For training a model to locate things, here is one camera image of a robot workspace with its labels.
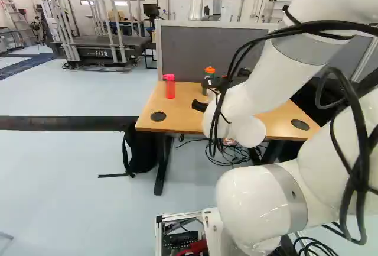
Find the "blue floor mat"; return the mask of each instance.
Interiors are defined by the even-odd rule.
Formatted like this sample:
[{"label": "blue floor mat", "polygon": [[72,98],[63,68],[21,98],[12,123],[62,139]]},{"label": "blue floor mat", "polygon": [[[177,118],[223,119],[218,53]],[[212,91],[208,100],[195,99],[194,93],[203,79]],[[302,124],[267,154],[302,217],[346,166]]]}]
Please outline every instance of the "blue floor mat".
[{"label": "blue floor mat", "polygon": [[4,80],[7,77],[14,76],[15,74],[21,73],[53,59],[55,59],[54,53],[40,53],[37,57],[26,59],[19,63],[4,67],[0,69],[0,80]]}]

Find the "backpack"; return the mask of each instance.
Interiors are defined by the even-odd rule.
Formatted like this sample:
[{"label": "backpack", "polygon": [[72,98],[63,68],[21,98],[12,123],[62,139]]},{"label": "backpack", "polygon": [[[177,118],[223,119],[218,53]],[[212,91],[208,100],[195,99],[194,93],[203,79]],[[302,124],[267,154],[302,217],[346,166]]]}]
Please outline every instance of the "backpack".
[{"label": "backpack", "polygon": [[[129,160],[126,143],[131,149]],[[131,176],[135,173],[145,173],[153,169],[157,164],[157,135],[153,132],[142,132],[135,129],[135,122],[130,123],[123,135],[122,156],[125,173],[100,174],[98,178]]]}]

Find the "pink water bottle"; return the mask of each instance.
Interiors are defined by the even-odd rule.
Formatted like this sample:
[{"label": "pink water bottle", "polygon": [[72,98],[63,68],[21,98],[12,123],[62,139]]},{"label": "pink water bottle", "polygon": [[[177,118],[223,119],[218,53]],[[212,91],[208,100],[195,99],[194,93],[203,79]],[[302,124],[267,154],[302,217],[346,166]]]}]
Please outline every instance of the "pink water bottle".
[{"label": "pink water bottle", "polygon": [[175,75],[165,74],[163,79],[165,79],[165,96],[169,99],[175,98]]}]

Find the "orange bottle cap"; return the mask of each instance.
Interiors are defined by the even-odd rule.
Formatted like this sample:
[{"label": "orange bottle cap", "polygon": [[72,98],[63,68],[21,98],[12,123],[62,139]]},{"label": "orange bottle cap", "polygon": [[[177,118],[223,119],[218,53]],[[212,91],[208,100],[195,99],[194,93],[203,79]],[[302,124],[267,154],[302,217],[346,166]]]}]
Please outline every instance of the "orange bottle cap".
[{"label": "orange bottle cap", "polygon": [[215,69],[213,68],[213,67],[211,67],[211,66],[209,66],[209,67],[206,67],[205,68],[205,72],[206,73],[215,73]]}]

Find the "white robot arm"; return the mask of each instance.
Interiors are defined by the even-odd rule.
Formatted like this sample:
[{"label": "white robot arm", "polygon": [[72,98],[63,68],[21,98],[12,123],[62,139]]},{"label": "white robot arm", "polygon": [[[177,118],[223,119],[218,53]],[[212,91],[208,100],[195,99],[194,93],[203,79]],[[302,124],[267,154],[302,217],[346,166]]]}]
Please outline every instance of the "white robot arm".
[{"label": "white robot arm", "polygon": [[[299,22],[343,20],[369,24],[378,20],[375,0],[293,0],[290,13]],[[284,17],[281,27],[294,25]],[[329,31],[355,35],[355,31]],[[248,80],[227,90],[219,119],[218,137],[235,138],[245,147],[254,147],[265,138],[265,126],[252,115],[270,111],[285,103],[319,72],[329,59],[348,43],[311,34],[267,40],[260,60]],[[210,136],[215,101],[204,114],[203,131]]]},{"label": "white robot arm", "polygon": [[[368,24],[378,19],[375,0],[293,0],[289,10],[299,22],[346,20]],[[283,19],[284,26],[293,24],[288,17]],[[355,34],[352,31],[327,33]],[[235,138],[246,147],[259,144],[265,137],[265,127],[252,115],[287,101],[347,42],[310,34],[268,40],[248,80],[226,92],[221,111],[229,124],[222,117],[219,119],[218,137]],[[349,106],[305,142],[296,160],[237,168],[220,178],[216,198],[221,220],[227,233],[246,254],[268,254],[278,245],[281,235],[344,217],[339,216],[340,208],[346,207],[357,218],[363,218],[363,212],[378,212],[378,197],[371,193],[378,189],[378,147],[374,144],[373,148],[361,152],[367,137],[377,135],[378,89],[364,95],[359,102],[363,112],[359,123],[366,125],[366,137],[361,137],[361,129],[357,132],[355,109]],[[205,112],[203,128],[208,136],[215,108],[216,103],[212,101]],[[334,140],[339,145],[339,153]],[[363,159],[367,152],[370,168],[360,162],[352,174],[360,174],[371,190],[363,196],[354,194],[351,202],[345,204],[349,194],[346,188],[351,182],[357,183],[350,177],[348,168],[354,168],[357,158]],[[370,178],[361,177],[363,170],[368,170]]]}]

